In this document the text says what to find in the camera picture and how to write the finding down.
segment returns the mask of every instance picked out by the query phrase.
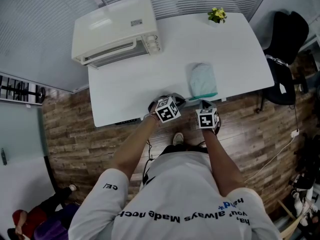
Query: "potted plant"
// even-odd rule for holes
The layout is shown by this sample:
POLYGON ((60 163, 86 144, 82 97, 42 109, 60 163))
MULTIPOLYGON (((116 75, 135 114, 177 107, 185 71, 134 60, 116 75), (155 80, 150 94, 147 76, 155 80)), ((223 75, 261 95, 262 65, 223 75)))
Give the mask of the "potted plant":
POLYGON ((211 12, 208 12, 208 20, 209 20, 209 25, 216 27, 220 22, 225 23, 227 14, 225 13, 224 9, 217 9, 217 8, 212 8, 211 12))

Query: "light blue plastic bag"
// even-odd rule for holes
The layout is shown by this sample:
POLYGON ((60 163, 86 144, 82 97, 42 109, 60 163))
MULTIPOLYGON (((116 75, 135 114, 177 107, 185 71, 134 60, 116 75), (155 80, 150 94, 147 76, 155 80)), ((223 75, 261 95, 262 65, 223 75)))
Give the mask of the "light blue plastic bag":
POLYGON ((190 87, 193 95, 191 101, 218 94, 215 73, 211 64, 200 63, 192 69, 190 87))

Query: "chair backrest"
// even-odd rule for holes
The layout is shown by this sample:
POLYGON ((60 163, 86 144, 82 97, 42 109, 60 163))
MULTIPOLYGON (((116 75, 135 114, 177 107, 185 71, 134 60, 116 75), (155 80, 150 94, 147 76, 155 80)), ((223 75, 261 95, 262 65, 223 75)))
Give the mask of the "chair backrest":
POLYGON ((295 232, 297 226, 299 225, 303 214, 301 214, 298 218, 295 218, 293 216, 293 214, 289 211, 289 209, 280 201, 278 200, 278 203, 283 207, 283 209, 288 213, 288 215, 290 216, 291 219, 293 219, 294 221, 285 229, 283 230, 280 235, 282 237, 282 239, 284 240, 289 240, 290 237, 293 235, 293 233, 295 232))
POLYGON ((298 13, 287 15, 277 11, 273 20, 271 44, 265 54, 292 64, 308 37, 309 26, 298 13))

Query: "black office chair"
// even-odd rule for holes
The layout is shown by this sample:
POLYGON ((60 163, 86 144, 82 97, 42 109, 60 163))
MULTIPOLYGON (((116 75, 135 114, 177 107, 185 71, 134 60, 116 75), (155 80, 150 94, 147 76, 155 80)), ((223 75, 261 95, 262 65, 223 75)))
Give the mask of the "black office chair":
POLYGON ((306 90, 307 83, 301 68, 298 69, 300 77, 293 80, 288 65, 294 62, 308 33, 309 26, 298 13, 294 11, 290 15, 280 11, 275 13, 271 44, 264 50, 274 86, 262 90, 261 107, 256 110, 257 113, 263 110, 265 99, 278 105, 294 105, 296 103, 294 85, 302 84, 306 90), (285 93, 281 92, 280 84, 284 86, 285 93))

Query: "flower pot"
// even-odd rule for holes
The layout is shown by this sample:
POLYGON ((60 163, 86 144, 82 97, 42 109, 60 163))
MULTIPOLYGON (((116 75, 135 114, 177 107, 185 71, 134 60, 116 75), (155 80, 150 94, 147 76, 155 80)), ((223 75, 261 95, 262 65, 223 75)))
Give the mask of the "flower pot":
POLYGON ((209 20, 209 25, 210 25, 211 27, 216 28, 216 27, 219 26, 219 23, 215 23, 213 20, 209 20))

